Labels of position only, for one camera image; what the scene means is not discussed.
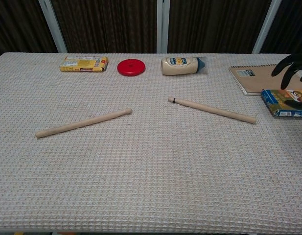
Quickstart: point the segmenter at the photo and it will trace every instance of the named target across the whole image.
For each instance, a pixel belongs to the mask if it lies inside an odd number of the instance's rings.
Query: drumstick tip
[[[174,102],[174,97],[172,97],[172,96],[168,97],[168,101],[169,102]]]
[[[132,109],[125,109],[125,112],[126,112],[126,114],[130,114],[130,113],[132,113]]]

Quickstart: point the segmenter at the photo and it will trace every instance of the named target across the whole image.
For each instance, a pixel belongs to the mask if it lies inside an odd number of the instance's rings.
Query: bottle label
[[[169,58],[169,61],[172,65],[175,65],[175,66],[185,66],[185,65],[187,65],[186,58],[171,57],[171,58]]]

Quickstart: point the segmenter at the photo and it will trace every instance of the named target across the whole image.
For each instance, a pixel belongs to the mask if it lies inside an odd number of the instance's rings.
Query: table
[[[102,73],[60,72],[65,54],[3,54],[0,231],[302,234],[302,119],[273,118],[228,70],[286,55],[189,55],[207,56],[209,74],[162,76],[164,54],[107,54]],[[118,74],[128,58],[144,61],[146,71]],[[125,108],[132,114],[34,136]]]

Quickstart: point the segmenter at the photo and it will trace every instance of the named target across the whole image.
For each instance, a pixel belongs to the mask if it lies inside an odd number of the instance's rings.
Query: colorful book cover
[[[276,117],[302,117],[302,90],[262,90],[261,96]]]

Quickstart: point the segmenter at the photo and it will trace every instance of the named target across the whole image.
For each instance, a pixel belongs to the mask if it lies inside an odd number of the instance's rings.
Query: notebook spiral binding
[[[251,66],[231,66],[231,68],[249,68],[249,67],[266,67],[266,66],[276,66],[277,64],[269,65],[251,65]]]

